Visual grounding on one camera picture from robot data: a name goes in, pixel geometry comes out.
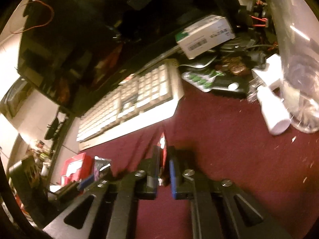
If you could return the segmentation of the green white pill blister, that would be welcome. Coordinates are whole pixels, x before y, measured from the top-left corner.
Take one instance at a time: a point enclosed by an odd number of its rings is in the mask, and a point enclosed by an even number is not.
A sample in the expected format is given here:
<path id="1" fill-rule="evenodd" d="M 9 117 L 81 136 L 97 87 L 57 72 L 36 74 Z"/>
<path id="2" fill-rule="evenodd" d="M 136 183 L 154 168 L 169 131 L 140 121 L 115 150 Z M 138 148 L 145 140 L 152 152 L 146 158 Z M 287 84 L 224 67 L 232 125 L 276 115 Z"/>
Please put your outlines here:
<path id="1" fill-rule="evenodd" d="M 207 69 L 204 71 L 187 71 L 181 75 L 184 81 L 205 93 L 213 89 L 213 82 L 217 76 L 225 76 L 225 73 Z"/>

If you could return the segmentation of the white medicine box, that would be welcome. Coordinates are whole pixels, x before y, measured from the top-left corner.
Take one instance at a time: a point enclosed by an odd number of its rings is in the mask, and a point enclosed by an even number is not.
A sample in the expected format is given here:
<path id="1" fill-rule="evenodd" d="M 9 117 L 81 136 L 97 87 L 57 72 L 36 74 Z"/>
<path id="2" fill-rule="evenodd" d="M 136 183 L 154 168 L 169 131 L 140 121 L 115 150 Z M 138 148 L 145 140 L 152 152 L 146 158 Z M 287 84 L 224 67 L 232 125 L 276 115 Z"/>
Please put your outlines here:
<path id="1" fill-rule="evenodd" d="M 236 36 L 225 17 L 209 15 L 175 35 L 176 43 L 188 59 L 194 59 Z"/>

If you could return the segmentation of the white power adapter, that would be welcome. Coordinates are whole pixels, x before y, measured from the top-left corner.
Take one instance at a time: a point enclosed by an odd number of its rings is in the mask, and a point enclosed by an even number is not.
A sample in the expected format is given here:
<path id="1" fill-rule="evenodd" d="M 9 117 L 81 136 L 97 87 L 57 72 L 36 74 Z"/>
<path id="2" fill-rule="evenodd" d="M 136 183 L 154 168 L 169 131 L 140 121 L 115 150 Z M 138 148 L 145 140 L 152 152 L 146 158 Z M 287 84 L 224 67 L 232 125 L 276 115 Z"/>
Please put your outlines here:
<path id="1" fill-rule="evenodd" d="M 260 79 L 264 86 L 272 91 L 279 88 L 283 78 L 281 57 L 278 54 L 273 54 L 267 58 L 266 68 L 264 70 L 253 68 L 252 75 Z"/>

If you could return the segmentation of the clear plastic pitcher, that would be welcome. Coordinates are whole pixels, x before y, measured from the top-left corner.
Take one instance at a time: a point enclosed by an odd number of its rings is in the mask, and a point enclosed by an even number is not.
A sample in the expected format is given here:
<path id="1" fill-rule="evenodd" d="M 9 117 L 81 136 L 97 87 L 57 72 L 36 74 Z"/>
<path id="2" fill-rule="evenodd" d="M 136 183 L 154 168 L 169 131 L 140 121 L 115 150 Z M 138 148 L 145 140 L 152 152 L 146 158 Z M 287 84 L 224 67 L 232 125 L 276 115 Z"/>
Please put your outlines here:
<path id="1" fill-rule="evenodd" d="M 266 0 L 279 44 L 280 92 L 291 124 L 318 131 L 318 17 L 306 0 Z"/>

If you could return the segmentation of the white dropper bottle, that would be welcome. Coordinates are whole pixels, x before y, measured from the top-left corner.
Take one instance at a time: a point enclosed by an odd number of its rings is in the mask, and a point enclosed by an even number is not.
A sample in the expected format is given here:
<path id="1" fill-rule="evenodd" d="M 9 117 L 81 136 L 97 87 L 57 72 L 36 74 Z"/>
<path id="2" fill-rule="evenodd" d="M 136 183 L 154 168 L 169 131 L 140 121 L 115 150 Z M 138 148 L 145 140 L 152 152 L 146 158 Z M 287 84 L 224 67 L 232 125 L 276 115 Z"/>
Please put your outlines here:
<path id="1" fill-rule="evenodd" d="M 291 124 L 291 118 L 281 99 L 265 86 L 257 88 L 257 99 L 269 133 L 280 135 L 285 132 Z"/>

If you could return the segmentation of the black TCL monitor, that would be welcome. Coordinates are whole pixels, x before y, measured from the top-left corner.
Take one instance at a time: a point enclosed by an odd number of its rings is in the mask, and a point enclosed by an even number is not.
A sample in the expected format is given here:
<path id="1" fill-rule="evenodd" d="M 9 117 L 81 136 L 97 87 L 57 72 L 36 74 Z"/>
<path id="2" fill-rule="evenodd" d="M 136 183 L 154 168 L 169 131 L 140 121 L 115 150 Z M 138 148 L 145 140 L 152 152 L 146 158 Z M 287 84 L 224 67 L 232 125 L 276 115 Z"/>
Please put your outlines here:
<path id="1" fill-rule="evenodd" d="M 173 48 L 179 31 L 211 14 L 235 25 L 239 7 L 238 0 L 30 0 L 17 70 L 80 117 Z"/>

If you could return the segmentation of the white computer keyboard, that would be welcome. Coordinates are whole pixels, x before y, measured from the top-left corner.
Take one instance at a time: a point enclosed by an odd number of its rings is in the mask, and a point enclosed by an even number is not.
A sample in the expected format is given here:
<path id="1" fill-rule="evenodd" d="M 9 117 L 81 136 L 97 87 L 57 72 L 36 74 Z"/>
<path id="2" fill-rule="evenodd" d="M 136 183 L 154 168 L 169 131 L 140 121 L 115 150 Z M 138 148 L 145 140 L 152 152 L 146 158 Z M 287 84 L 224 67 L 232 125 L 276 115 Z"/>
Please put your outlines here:
<path id="1" fill-rule="evenodd" d="M 183 95 L 176 59 L 165 59 L 131 75 L 81 117 L 80 150 L 171 118 Z"/>

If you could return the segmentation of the black computer mouse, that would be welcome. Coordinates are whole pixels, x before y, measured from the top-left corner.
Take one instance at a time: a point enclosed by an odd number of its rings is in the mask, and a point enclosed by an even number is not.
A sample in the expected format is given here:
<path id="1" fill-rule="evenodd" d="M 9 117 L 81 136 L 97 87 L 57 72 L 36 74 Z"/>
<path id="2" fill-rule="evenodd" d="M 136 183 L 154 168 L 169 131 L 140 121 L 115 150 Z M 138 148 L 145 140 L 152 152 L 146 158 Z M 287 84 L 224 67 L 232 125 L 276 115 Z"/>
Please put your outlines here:
<path id="1" fill-rule="evenodd" d="M 182 58 L 179 60 L 179 67 L 191 68 L 191 69 L 203 69 L 209 66 L 215 59 L 217 55 L 203 55 L 198 56 L 194 59 Z"/>

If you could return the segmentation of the red white tray box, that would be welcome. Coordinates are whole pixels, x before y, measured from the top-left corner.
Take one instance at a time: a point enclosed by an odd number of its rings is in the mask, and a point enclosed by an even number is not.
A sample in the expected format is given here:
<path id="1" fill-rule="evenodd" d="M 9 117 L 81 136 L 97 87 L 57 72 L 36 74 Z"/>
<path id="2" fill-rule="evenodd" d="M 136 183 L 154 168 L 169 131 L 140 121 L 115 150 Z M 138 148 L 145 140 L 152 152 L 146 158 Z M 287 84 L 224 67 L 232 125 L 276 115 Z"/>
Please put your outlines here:
<path id="1" fill-rule="evenodd" d="M 93 166 L 93 158 L 86 153 L 77 154 L 64 162 L 61 171 L 61 185 L 65 186 L 72 181 L 86 179 Z"/>

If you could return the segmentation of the black device with white button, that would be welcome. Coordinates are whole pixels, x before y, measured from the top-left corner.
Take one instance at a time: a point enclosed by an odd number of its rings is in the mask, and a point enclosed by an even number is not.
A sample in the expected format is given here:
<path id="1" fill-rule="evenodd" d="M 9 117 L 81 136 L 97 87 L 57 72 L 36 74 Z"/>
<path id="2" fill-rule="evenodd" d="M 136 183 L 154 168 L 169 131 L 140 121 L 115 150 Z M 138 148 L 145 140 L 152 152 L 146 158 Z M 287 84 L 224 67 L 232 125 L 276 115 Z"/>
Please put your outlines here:
<path id="1" fill-rule="evenodd" d="M 215 94 L 227 97 L 246 98 L 248 94 L 248 81 L 241 77 L 217 76 L 211 91 Z"/>

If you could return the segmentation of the small red packet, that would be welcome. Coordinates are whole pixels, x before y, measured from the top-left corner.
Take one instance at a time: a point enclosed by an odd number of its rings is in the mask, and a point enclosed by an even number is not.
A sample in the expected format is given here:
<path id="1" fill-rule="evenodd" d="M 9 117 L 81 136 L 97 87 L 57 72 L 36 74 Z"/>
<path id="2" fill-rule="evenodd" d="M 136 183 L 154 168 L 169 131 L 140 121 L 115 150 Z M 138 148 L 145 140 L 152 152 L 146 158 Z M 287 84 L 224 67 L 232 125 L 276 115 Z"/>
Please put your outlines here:
<path id="1" fill-rule="evenodd" d="M 159 164 L 159 185 L 165 186 L 166 183 L 166 157 L 167 157 L 167 147 L 166 147 L 166 137 L 164 132 L 160 135 L 157 146 L 160 148 L 160 164 Z"/>

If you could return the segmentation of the dark red table mat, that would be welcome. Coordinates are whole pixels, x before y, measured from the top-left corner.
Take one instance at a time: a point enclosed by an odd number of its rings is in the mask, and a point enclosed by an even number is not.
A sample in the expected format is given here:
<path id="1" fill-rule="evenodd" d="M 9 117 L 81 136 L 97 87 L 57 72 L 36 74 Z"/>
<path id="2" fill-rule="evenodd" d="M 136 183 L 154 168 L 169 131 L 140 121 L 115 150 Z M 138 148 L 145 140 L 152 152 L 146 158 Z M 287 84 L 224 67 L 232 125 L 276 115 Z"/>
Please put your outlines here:
<path id="1" fill-rule="evenodd" d="M 135 170 L 164 134 L 213 180 L 231 179 L 293 238 L 318 238 L 318 134 L 290 127 L 269 134 L 258 103 L 203 93 L 183 83 L 173 117 L 88 148 L 112 161 L 115 176 Z"/>

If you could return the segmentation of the dark purple snack packet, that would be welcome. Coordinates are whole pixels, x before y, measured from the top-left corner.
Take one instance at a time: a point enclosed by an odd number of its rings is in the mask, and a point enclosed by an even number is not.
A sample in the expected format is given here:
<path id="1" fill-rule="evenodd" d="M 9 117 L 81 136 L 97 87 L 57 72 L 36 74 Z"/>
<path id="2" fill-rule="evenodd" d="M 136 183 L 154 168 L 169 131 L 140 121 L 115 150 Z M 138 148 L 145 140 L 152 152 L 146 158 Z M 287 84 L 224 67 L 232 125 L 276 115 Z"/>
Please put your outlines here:
<path id="1" fill-rule="evenodd" d="M 101 158 L 98 156 L 94 157 L 94 179 L 98 181 L 104 175 L 109 174 L 111 171 L 111 160 Z"/>

